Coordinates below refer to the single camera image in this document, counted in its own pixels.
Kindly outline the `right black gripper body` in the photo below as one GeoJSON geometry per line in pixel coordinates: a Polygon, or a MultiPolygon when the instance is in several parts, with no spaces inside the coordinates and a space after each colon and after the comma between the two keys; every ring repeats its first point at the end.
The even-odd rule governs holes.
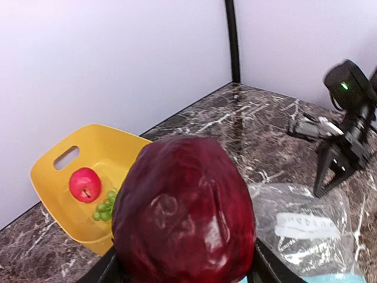
{"type": "Polygon", "coordinates": [[[321,133],[322,140],[317,149],[318,168],[365,168],[371,159],[365,143],[350,132],[336,135],[321,133]]]}

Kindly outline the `clear zip top bag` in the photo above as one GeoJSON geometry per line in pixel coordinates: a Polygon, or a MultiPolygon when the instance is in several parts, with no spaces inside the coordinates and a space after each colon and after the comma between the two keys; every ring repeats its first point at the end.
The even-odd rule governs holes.
{"type": "Polygon", "coordinates": [[[365,282],[343,192],[316,198],[304,185],[256,183],[249,193],[258,240],[296,276],[286,282],[365,282]]]}

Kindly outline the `green fake grapes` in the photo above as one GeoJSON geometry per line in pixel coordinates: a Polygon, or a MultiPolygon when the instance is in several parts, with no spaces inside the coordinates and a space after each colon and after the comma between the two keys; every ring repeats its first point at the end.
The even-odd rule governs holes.
{"type": "Polygon", "coordinates": [[[116,190],[110,190],[107,193],[107,197],[101,203],[99,203],[92,215],[94,221],[108,222],[112,219],[113,207],[115,199],[117,197],[116,190]]]}

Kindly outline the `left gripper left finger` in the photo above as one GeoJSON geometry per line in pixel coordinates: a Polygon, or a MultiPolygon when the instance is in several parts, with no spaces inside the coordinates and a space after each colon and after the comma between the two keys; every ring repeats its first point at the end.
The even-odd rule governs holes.
{"type": "Polygon", "coordinates": [[[116,283],[122,281],[120,263],[115,248],[112,246],[76,283],[116,283]]]}

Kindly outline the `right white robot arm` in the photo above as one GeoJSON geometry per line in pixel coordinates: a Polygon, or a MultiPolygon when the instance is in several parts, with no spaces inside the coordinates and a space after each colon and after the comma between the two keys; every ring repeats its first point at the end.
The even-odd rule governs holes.
{"type": "Polygon", "coordinates": [[[369,80],[351,60],[333,67],[323,81],[334,107],[345,116],[342,133],[319,143],[313,192],[317,198],[363,170],[376,153],[368,150],[368,132],[376,120],[376,74],[369,80]]]}

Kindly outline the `dark purple fake food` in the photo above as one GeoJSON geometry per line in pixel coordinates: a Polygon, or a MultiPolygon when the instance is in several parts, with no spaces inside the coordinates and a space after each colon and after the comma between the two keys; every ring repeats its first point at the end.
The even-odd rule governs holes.
{"type": "Polygon", "coordinates": [[[112,229],[132,282],[239,282],[254,259],[246,182],[211,137],[144,146],[115,199],[112,229]]]}

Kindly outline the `red fake apple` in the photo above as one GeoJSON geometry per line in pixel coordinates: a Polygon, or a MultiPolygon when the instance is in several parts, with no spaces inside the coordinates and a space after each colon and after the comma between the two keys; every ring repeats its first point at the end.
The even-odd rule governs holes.
{"type": "Polygon", "coordinates": [[[71,175],[68,185],[72,196],[83,203],[91,203],[98,199],[102,190],[101,179],[89,167],[76,170],[71,175]]]}

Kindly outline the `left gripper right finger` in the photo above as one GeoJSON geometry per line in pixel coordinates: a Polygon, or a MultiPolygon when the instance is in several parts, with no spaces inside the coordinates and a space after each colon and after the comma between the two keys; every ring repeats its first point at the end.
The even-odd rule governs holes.
{"type": "Polygon", "coordinates": [[[254,260],[246,276],[248,283],[305,283],[291,271],[259,238],[255,244],[254,260]]]}

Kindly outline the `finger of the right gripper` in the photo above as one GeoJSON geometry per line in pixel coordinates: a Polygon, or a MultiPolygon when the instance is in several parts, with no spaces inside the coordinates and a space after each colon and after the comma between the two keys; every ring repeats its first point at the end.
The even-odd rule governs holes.
{"type": "Polygon", "coordinates": [[[333,178],[329,182],[331,183],[331,190],[351,177],[356,172],[353,167],[344,167],[334,164],[332,164],[328,170],[331,170],[334,173],[333,178]]]}
{"type": "Polygon", "coordinates": [[[333,153],[331,147],[321,147],[318,150],[317,172],[313,187],[315,197],[322,197],[331,190],[331,183],[325,183],[325,177],[333,160],[333,153]]]}

